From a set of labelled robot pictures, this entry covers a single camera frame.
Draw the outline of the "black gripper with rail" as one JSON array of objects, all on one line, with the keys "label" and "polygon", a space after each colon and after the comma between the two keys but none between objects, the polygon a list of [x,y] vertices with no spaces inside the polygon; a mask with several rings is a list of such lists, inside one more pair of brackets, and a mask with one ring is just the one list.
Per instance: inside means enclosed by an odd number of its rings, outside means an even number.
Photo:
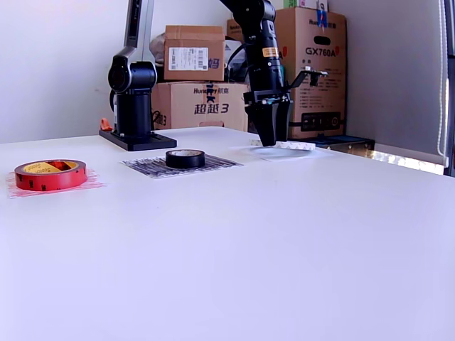
[{"label": "black gripper with rail", "polygon": [[248,118],[264,147],[274,146],[277,141],[287,141],[293,103],[288,87],[250,90],[243,94],[243,99]]}]

